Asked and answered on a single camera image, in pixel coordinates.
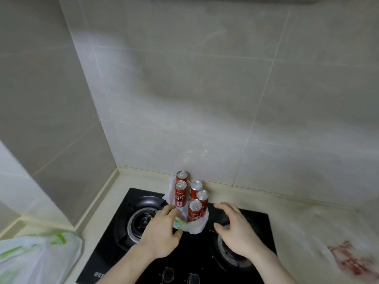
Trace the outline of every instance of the forearm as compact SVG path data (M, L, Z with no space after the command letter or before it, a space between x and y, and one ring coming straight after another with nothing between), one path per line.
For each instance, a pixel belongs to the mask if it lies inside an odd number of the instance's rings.
M268 248L260 249L250 261L257 268L265 284L296 284L296 280Z
M152 261L150 251L135 244L98 284L133 284Z

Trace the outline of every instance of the burner ring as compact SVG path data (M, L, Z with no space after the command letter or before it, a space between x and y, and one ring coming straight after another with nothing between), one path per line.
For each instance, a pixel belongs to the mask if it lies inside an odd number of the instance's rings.
M126 226L127 226L127 234L128 234L128 236L129 236L129 238L130 238L134 243L138 243L138 242L140 242L140 238L134 235L134 233L133 233L133 231L132 231L132 227L131 227L131 225L132 225L133 220L134 220L134 218L136 217L136 215L139 214L140 212L145 211L145 210L151 210L151 211L154 211L155 213L157 213L157 212L159 211L159 210L158 210L157 208L155 208L155 207L144 207L144 208L141 208L141 209L137 210L136 212L134 212L134 213L132 214L132 216L129 218L128 223L127 223Z
M225 225L224 226L224 228L225 229L229 229L229 224L227 224L227 225ZM244 258L244 260L241 260L241 261L238 261L238 260L235 260L235 259L233 259L231 256L230 256L230 253L225 249L225 247L224 247L224 245L222 244L222 238L221 238L221 236L220 236L220 234L217 236L217 246L218 246L218 249L219 249L219 251L220 251L220 253L221 253L221 255L223 256L223 258L228 262L228 263L230 263L230 264L232 264L233 266L235 266L235 267L241 267L241 268L246 268L246 267L249 267L249 266L251 266L251 265L253 265L253 263L249 260L249 259L247 259L247 258L245 258L245 257L243 257L243 256L241 256L241 258Z

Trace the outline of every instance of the hand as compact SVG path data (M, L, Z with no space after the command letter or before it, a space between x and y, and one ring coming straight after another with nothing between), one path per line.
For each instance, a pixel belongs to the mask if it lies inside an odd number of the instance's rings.
M214 227L225 244L234 253L244 256L252 261L251 258L256 256L262 249L268 249L234 204L221 202L220 204L214 204L214 206L215 208L224 210L225 214L229 217L229 229L225 229L218 223L214 223Z
M168 256L178 246L183 234L183 230L173 234L174 219L181 214L175 205L166 205L150 220L137 245L152 253L153 259Z

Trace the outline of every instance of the can lid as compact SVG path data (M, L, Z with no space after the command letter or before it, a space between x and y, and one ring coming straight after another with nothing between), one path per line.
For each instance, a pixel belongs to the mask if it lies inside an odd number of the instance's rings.
M187 177L187 172L185 172L184 170L181 170L177 172L176 176L179 177L180 179L185 179Z
M185 181L182 181L182 180L178 180L176 183L175 183L175 188L179 191L183 191L187 188L187 183Z
M203 208L203 205L201 204L200 200L198 199L192 199L189 202L189 209L191 209L193 212L199 211Z
M201 189L196 193L196 198L201 201L208 199L208 192L205 189Z
M199 191L200 189L203 188L203 184L201 183L200 180L192 180L191 181L191 188L194 190L194 191Z

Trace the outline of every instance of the stove knob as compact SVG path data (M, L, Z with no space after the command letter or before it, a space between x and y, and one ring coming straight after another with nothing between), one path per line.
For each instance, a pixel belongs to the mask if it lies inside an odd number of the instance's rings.
M200 284L200 277L197 274L190 274L187 279L187 284Z
M162 275L162 280L164 283L171 283L174 280L174 270L172 268L166 268Z

